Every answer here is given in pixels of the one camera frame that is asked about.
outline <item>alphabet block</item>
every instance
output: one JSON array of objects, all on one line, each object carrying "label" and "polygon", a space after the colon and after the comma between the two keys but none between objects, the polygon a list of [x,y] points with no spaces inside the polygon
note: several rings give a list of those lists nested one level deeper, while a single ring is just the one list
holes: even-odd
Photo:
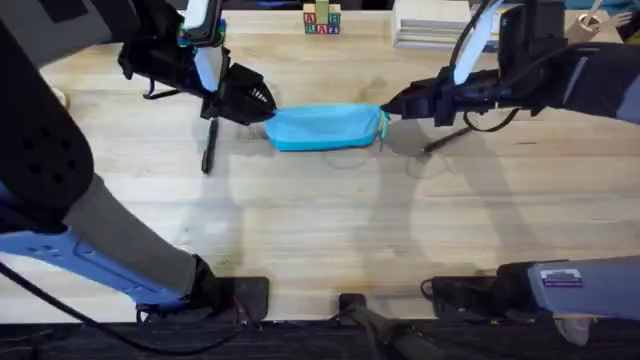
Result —
[{"label": "alphabet block", "polygon": [[329,25],[340,25],[340,14],[339,13],[329,13]]},{"label": "alphabet block", "polygon": [[305,34],[315,34],[316,33],[316,24],[307,24],[304,26]]},{"label": "alphabet block", "polygon": [[305,25],[315,24],[316,23],[316,14],[315,13],[304,13],[303,14]]},{"label": "alphabet block", "polygon": [[329,35],[338,35],[338,34],[340,34],[340,25],[338,25],[338,24],[329,24],[328,32],[329,32]]},{"label": "alphabet block", "polygon": [[329,0],[316,0],[316,24],[329,23]]},{"label": "alphabet block", "polygon": [[316,25],[316,34],[327,34],[329,30],[327,29],[326,24],[317,24]]}]

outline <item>wood grain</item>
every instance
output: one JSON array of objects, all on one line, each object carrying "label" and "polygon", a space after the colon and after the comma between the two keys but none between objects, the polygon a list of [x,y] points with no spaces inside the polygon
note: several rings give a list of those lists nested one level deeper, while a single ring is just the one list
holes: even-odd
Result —
[{"label": "wood grain", "polygon": [[[389,13],[342,16],[343,34],[322,37],[304,35],[300,12],[226,12],[227,46],[265,75],[280,106],[383,103],[449,58],[393,49]],[[198,99],[143,100],[147,82],[123,78],[118,50],[96,46],[43,73],[69,95],[113,193],[218,275],[268,276],[270,319],[327,318],[342,292],[366,293],[387,316],[429,317],[418,291],[428,277],[640,253],[640,130],[632,125],[545,110],[424,157],[421,147],[450,129],[394,121],[380,153],[278,153],[259,126],[223,122],[207,178]],[[495,67],[495,58],[479,67]],[[133,320],[124,295],[30,259],[2,259],[98,320]],[[0,291],[1,322],[70,321],[4,279]]]}]

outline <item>black mount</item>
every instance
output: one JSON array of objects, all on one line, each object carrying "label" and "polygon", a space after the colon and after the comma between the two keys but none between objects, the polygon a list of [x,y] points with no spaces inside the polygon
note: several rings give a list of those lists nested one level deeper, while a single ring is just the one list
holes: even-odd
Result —
[{"label": "black mount", "polygon": [[269,279],[266,277],[216,277],[198,255],[196,275],[185,306],[177,311],[159,311],[155,306],[137,305],[149,313],[145,322],[249,321],[259,322],[269,310]]},{"label": "black mount", "polygon": [[531,292],[527,271],[534,262],[498,268],[495,276],[437,276],[421,291],[438,319],[470,323],[528,323],[549,315]]}]

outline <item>blue cloth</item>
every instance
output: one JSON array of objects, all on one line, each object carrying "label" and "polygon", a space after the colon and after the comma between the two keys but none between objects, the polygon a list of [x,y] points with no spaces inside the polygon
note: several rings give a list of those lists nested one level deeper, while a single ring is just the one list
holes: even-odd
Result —
[{"label": "blue cloth", "polygon": [[373,143],[380,106],[368,104],[304,105],[279,109],[265,122],[280,151],[330,150]]}]

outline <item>black clamp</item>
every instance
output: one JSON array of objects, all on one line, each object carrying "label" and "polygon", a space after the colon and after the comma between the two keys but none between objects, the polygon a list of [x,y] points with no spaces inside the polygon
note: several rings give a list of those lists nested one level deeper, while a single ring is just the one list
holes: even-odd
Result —
[{"label": "black clamp", "polygon": [[455,120],[453,67],[440,69],[438,76],[418,80],[382,106],[382,110],[403,119],[434,118],[435,126],[452,126]]},{"label": "black clamp", "polygon": [[203,103],[205,119],[224,117],[242,125],[270,119],[276,102],[261,74],[238,63],[233,64],[210,101]]}]

